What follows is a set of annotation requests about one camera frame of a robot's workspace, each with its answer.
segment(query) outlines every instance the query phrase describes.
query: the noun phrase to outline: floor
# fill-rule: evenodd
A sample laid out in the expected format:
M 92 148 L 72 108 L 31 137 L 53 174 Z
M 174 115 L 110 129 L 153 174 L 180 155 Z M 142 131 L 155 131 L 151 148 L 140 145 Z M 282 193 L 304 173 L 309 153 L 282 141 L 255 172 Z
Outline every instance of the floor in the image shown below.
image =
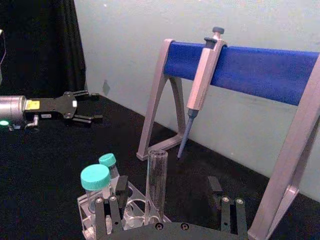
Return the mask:
M 0 239 L 83 239 L 77 197 L 81 170 L 114 153 L 121 175 L 145 192 L 147 162 L 136 158 L 144 117 L 106 98 L 83 102 L 82 114 L 103 114 L 92 128 L 43 121 L 40 132 L 0 131 Z M 152 143 L 175 133 L 155 124 Z M 174 222 L 215 226 L 202 181 L 216 176 L 231 197 L 246 202 L 251 225 L 268 178 L 193 141 L 183 160 L 168 151 L 165 214 Z M 299 194 L 272 235 L 273 240 L 320 239 L 320 203 Z

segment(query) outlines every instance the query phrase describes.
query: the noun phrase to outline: pipette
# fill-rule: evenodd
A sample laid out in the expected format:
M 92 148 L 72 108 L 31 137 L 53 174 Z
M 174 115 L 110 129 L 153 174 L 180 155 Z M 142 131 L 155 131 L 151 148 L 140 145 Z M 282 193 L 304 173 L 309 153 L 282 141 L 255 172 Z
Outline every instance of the pipette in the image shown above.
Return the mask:
M 202 109 L 205 98 L 214 75 L 221 49 L 227 43 L 220 38 L 225 30 L 221 27 L 213 28 L 213 37 L 205 37 L 205 46 L 202 49 L 199 64 L 195 73 L 191 93 L 187 103 L 189 120 L 187 122 L 182 142 L 180 144 L 178 158 L 181 158 L 194 119 Z

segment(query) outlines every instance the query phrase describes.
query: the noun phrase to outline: teal cap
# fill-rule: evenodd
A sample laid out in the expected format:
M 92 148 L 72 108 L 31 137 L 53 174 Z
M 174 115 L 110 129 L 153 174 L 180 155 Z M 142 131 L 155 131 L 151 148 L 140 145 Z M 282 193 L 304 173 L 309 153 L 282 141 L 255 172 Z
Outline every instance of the teal cap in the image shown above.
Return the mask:
M 80 178 L 85 190 L 98 191 L 110 183 L 110 171 L 104 165 L 93 164 L 82 170 Z
M 99 163 L 110 168 L 116 164 L 116 157 L 113 153 L 108 153 L 99 158 Z

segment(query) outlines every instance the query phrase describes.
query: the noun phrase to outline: black curtain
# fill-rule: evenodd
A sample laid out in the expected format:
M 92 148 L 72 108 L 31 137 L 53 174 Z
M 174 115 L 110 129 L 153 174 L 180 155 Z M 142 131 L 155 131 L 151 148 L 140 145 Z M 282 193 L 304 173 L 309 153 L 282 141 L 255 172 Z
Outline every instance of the black curtain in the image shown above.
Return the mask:
M 58 97 L 83 90 L 86 67 L 73 0 L 1 0 L 6 57 L 0 95 Z

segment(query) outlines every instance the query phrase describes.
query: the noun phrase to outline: green light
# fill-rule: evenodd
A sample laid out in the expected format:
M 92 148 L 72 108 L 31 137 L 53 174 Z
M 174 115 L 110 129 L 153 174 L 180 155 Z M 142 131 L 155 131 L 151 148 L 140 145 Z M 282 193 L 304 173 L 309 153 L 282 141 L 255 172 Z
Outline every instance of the green light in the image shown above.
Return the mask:
M 0 126 L 8 126 L 9 125 L 9 122 L 8 121 L 0 121 Z

